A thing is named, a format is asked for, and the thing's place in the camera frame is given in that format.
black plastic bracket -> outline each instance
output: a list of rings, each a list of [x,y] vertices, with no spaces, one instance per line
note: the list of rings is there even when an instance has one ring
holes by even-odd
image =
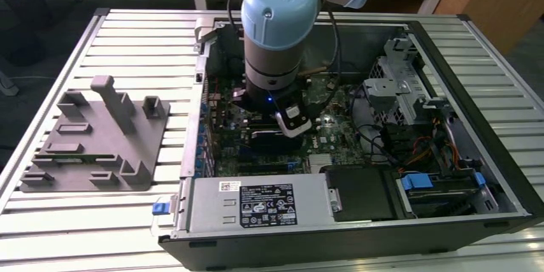
[[[95,16],[107,16],[109,14],[109,8],[97,8],[95,10]]]
[[[461,22],[471,22],[471,16],[468,16],[467,14],[457,14],[457,18]]]

power supply label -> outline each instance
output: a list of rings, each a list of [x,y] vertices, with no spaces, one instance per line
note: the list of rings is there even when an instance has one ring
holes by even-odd
[[[296,225],[292,184],[240,186],[240,225]]]

metal bracket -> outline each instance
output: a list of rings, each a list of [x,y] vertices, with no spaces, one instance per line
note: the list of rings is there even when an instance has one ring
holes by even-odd
[[[329,188],[329,203],[331,203],[331,209],[335,213],[341,211],[339,190],[333,188]]]
[[[440,110],[449,107],[449,102],[445,98],[420,99],[420,101],[423,102],[423,108],[427,110]]]
[[[215,28],[213,18],[197,18],[196,19],[196,24],[195,24],[196,43],[201,44],[217,35],[213,28]]]

open computer chassis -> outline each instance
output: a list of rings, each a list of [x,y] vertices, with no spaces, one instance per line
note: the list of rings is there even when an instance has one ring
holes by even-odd
[[[225,24],[200,48],[176,228],[159,240],[188,269],[448,252],[543,221],[543,201],[420,23],[343,21],[341,73],[299,84],[308,103],[335,78],[341,88],[296,139],[232,103],[243,51]],[[315,26],[307,67],[332,51],[319,39],[329,33]]]

black cable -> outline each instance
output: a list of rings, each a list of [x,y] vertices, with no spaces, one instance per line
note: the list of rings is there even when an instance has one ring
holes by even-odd
[[[12,147],[12,146],[5,146],[5,145],[0,145],[0,150],[15,151],[15,147]]]
[[[331,91],[329,97],[327,98],[327,100],[320,103],[321,105],[321,110],[324,110],[327,108],[327,105],[329,105],[332,98],[335,97],[336,93],[339,92],[339,88],[340,88],[340,77],[341,77],[341,44],[340,44],[340,33],[339,33],[339,25],[336,24],[336,19],[335,19],[335,15],[332,14],[331,11],[331,6],[327,6],[327,12],[329,14],[329,18],[331,18],[331,23],[332,23],[332,30],[335,32],[335,40],[336,40],[336,46],[335,46],[335,55],[332,57],[332,62],[329,65],[332,65],[332,63],[336,62],[336,67],[337,67],[337,72],[336,72],[336,82],[335,82],[335,88]]]
[[[228,13],[228,22],[231,22],[232,29],[235,30],[236,34],[239,33],[239,29],[235,24],[235,20],[232,18],[232,11],[231,11],[231,2],[232,0],[227,0],[227,13]]]

